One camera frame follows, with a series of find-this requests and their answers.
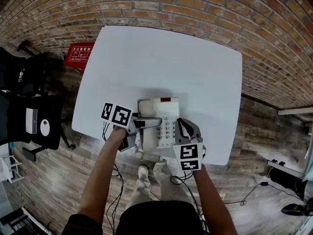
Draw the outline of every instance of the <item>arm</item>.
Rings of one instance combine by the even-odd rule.
[[[212,235],[236,235],[236,229],[231,216],[221,200],[214,184],[206,172],[205,166],[194,171],[202,211],[205,221]]]
[[[100,225],[103,221],[116,153],[125,136],[124,128],[114,128],[100,152],[81,198],[78,214],[89,216]]]

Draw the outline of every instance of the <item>hand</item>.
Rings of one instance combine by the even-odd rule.
[[[114,127],[108,140],[121,142],[126,137],[126,129],[122,127]]]

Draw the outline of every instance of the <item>white pants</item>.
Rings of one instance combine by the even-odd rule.
[[[181,188],[181,185],[174,185],[171,182],[172,173],[166,161],[156,163],[153,168],[153,174],[161,186],[161,201],[178,200],[192,204],[191,198]],[[150,181],[147,176],[139,178],[136,183],[136,189],[126,209],[136,204],[153,201],[149,196],[150,188]]]

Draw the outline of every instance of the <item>brick wall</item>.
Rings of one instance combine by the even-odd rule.
[[[307,0],[9,0],[0,45],[61,54],[108,24],[173,30],[240,51],[242,92],[288,108],[313,104],[312,19]]]

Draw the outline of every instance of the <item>red box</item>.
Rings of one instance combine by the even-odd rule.
[[[84,74],[94,44],[71,44],[64,65]]]

